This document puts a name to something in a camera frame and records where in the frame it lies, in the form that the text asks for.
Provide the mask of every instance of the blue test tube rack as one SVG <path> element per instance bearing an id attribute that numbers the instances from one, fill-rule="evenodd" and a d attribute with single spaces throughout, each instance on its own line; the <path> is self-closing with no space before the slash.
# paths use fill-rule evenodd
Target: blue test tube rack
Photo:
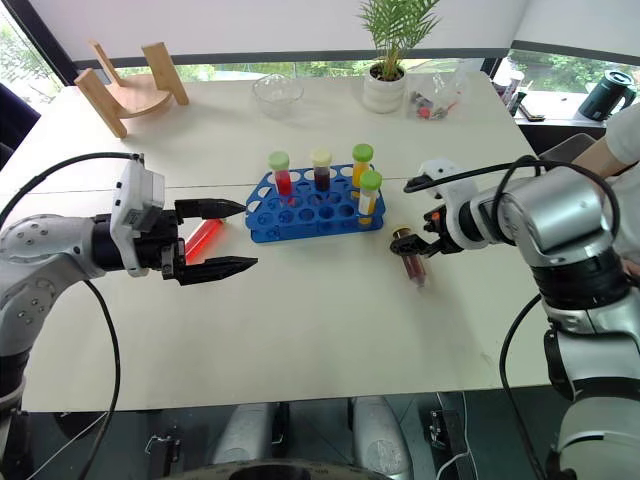
<path id="1" fill-rule="evenodd" d="M 245 224 L 256 243 L 295 238 L 368 232 L 382 228 L 386 211 L 382 193 L 371 215 L 358 213 L 359 189 L 351 184 L 352 165 L 332 165 L 329 191 L 320 192 L 313 168 L 291 169 L 291 195 L 279 195 L 272 173 L 267 173 L 247 199 Z M 370 218 L 368 225 L 359 220 Z"/>

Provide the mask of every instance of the red liquid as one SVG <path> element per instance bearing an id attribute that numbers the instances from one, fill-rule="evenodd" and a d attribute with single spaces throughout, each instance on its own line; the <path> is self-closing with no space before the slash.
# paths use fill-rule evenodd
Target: red liquid
<path id="1" fill-rule="evenodd" d="M 187 265 L 193 265 L 193 260 L 202 251 L 204 247 L 222 228 L 224 222 L 218 218 L 213 220 L 205 220 L 202 222 L 195 232 L 191 234 L 185 245 L 185 256 L 187 257 Z"/>
<path id="2" fill-rule="evenodd" d="M 273 172 L 273 176 L 276 179 L 278 193 L 280 195 L 291 195 L 291 177 L 289 176 L 289 170 Z"/>
<path id="3" fill-rule="evenodd" d="M 327 169 L 327 173 L 322 172 L 320 174 L 318 174 L 316 169 L 313 173 L 313 179 L 316 182 L 316 189 L 319 192 L 326 192 L 329 190 L 329 184 L 331 183 L 331 174 L 329 173 L 329 169 Z"/>

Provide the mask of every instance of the test tube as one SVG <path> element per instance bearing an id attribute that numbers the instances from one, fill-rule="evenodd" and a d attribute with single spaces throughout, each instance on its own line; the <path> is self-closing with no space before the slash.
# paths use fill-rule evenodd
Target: test tube
<path id="1" fill-rule="evenodd" d="M 406 237 L 411 235 L 411 229 L 407 226 L 401 226 L 395 229 L 393 232 L 393 239 Z M 409 279 L 419 287 L 424 285 L 427 278 L 427 274 L 424 271 L 424 265 L 422 265 L 422 259 L 419 255 L 409 255 L 408 257 L 402 257 L 404 268 L 407 270 Z"/>
<path id="2" fill-rule="evenodd" d="M 360 177 L 360 200 L 358 200 L 358 213 L 371 215 L 376 209 L 378 190 L 382 185 L 382 175 L 373 170 L 364 172 Z M 361 227 L 371 225 L 371 218 L 358 218 Z"/>
<path id="3" fill-rule="evenodd" d="M 324 148 L 318 148 L 311 152 L 311 164 L 313 165 L 313 180 L 316 190 L 326 192 L 331 184 L 331 153 Z"/>
<path id="4" fill-rule="evenodd" d="M 273 152 L 269 155 L 269 167 L 273 170 L 278 193 L 280 195 L 291 195 L 289 155 L 287 155 L 287 152 Z"/>
<path id="5" fill-rule="evenodd" d="M 194 260 L 204 247 L 216 236 L 224 222 L 219 218 L 204 220 L 185 242 L 184 255 L 187 265 L 193 265 Z"/>
<path id="6" fill-rule="evenodd" d="M 369 162 L 373 158 L 373 147 L 366 143 L 361 143 L 353 147 L 353 186 L 360 187 L 360 177 L 362 174 L 369 170 Z"/>

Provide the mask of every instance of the white flower pot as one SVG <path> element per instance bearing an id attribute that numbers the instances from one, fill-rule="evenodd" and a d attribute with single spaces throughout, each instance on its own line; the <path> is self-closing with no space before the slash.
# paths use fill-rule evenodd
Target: white flower pot
<path id="1" fill-rule="evenodd" d="M 362 103 L 372 112 L 393 112 L 402 105 L 406 85 L 406 72 L 404 72 L 402 78 L 393 82 L 383 82 L 372 77 L 371 72 L 367 72 L 364 75 Z"/>

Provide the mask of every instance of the green cap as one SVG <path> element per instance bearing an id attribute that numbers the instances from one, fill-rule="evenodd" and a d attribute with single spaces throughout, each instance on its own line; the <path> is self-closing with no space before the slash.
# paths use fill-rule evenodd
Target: green cap
<path id="1" fill-rule="evenodd" d="M 273 152 L 269 155 L 269 166 L 276 172 L 289 168 L 289 155 L 287 152 Z"/>
<path id="2" fill-rule="evenodd" d="M 382 185 L 382 175 L 373 170 L 360 175 L 360 187 L 365 190 L 378 190 Z"/>
<path id="3" fill-rule="evenodd" d="M 311 151 L 311 164 L 314 167 L 328 167 L 331 165 L 331 152 L 324 148 L 317 148 Z"/>
<path id="4" fill-rule="evenodd" d="M 361 143 L 353 147 L 352 155 L 356 162 L 370 162 L 373 158 L 373 147 L 366 143 Z"/>

